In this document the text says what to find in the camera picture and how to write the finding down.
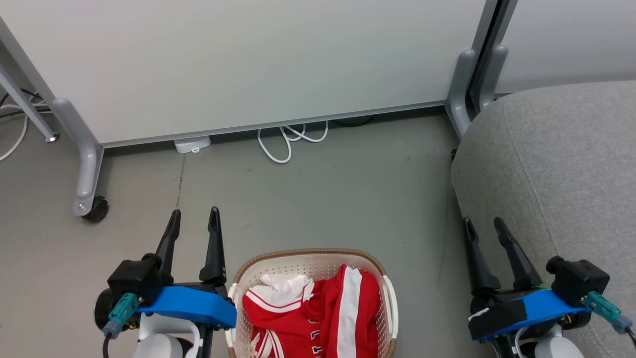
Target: white plastic basket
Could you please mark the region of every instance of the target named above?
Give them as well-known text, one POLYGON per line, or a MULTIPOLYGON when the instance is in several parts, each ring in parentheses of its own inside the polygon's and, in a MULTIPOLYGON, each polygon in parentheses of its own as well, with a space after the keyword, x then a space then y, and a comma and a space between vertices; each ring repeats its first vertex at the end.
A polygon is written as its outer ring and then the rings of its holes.
POLYGON ((243 309, 243 294, 259 284, 266 273, 286 275, 300 273, 314 280, 326 280, 338 274, 342 264, 363 269, 371 273, 380 286, 380 311, 376 316, 379 337, 379 358, 391 358, 398 337, 398 301, 396 293, 382 265, 363 251, 342 248, 309 248, 272 252, 257 256, 241 267, 228 297, 237 307, 237 326, 225 332, 228 351, 232 358, 251 358, 250 341, 252 324, 243 309))

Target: concrete floor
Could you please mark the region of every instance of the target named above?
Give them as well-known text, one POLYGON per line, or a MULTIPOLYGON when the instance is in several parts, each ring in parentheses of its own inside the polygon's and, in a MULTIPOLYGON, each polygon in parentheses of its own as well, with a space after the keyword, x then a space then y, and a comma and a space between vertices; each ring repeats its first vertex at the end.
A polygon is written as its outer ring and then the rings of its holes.
MULTIPOLYGON (((21 125, 0 123, 0 152, 21 125)), ((293 143, 286 165, 271 162, 253 132, 214 137, 199 154, 179 154, 170 143, 112 151, 100 177, 111 207, 98 224, 71 214, 73 143, 63 132, 56 143, 43 139, 31 125, 18 150, 0 162, 0 356, 101 357, 95 298, 121 260, 154 252, 177 205, 177 282, 198 276, 214 205, 228 277, 270 251, 364 250, 396 289, 396 357, 492 356, 467 329, 471 297, 449 179, 457 138, 440 111, 385 115, 357 128, 333 125, 322 143, 293 143)), ((279 135, 265 143, 274 155, 286 154, 279 135)), ((131 357, 136 339, 123 333, 111 342, 111 357, 131 357)), ((213 351, 226 357, 222 334, 213 351)))

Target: gray fabric ottoman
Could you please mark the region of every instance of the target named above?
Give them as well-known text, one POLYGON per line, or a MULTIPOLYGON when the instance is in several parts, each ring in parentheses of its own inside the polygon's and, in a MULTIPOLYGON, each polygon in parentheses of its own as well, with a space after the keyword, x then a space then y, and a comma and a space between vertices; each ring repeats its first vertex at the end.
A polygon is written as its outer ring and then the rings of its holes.
MULTIPOLYGON (((496 101, 468 128, 452 180, 504 287, 513 276, 496 216, 546 285, 552 256, 588 259, 611 276, 604 296, 636 320, 636 82, 550 87, 496 101)), ((565 335, 587 358, 636 356, 629 337, 596 316, 565 335)))

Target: coiled white cable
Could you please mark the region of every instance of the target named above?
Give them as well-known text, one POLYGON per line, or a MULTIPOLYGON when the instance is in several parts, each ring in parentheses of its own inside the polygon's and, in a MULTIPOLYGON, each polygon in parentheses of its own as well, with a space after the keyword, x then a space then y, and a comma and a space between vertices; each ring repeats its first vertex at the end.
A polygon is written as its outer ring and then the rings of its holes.
MULTIPOLYGON (((33 101, 34 98, 35 98, 35 96, 31 96, 29 98, 29 102, 33 101)), ((46 106, 46 103, 44 103, 44 101, 40 101, 38 103, 34 103, 33 106, 35 106, 35 107, 46 106)), ((2 105, 2 107, 0 107, 0 110, 2 110, 3 108, 16 108, 18 110, 22 109, 22 107, 17 106, 15 104, 4 104, 4 105, 2 105)), ((8 152, 6 152, 2 157, 0 157, 0 162, 5 160, 5 159, 7 159, 9 157, 9 155, 11 155, 11 154, 13 154, 13 152, 15 152, 15 150, 18 148, 20 143, 22 143, 22 140, 24 139, 24 136, 27 134, 27 127, 28 126, 29 126, 29 116, 28 115, 24 115, 24 126, 22 127, 22 133, 20 134, 20 137, 15 142, 13 147, 11 147, 11 149, 9 149, 8 152)))
POLYGON ((290 142, 292 141, 299 141, 301 139, 310 141, 312 143, 318 143, 318 142, 322 142, 326 136, 327 136, 327 132, 329 131, 329 122, 325 121, 324 123, 324 133, 322 134, 322 137, 320 137, 319 139, 314 139, 314 138, 309 138, 308 136, 305 136, 305 131, 307 129, 307 125, 303 124, 303 130, 301 132, 298 132, 296 129, 293 129, 292 127, 285 125, 285 126, 281 126, 279 127, 280 129, 280 133, 282 134, 283 139, 285 140, 285 144, 287 145, 287 158, 280 160, 280 159, 276 159, 268 150, 267 148, 265 148, 265 145, 263 144, 263 140, 261 140, 261 129, 258 130, 258 132, 256 133, 256 137, 258 138, 258 143, 261 145, 261 148, 263 149, 263 151, 265 152, 265 154, 267 154, 267 156, 273 160, 276 163, 279 164, 285 164, 287 162, 289 162, 291 160, 291 144, 290 142), (295 135, 297 135, 297 137, 289 137, 287 135, 287 132, 285 132, 285 129, 288 129, 290 132, 294 133, 295 135))

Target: white panel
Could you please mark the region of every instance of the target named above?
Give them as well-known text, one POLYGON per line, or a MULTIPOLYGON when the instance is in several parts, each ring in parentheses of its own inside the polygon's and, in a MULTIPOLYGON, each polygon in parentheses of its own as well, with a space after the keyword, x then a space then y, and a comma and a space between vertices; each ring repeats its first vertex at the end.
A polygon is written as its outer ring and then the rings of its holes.
POLYGON ((497 93, 636 79, 636 1, 519 0, 497 93))
POLYGON ((483 0, 2 0, 101 143, 446 98, 483 0))

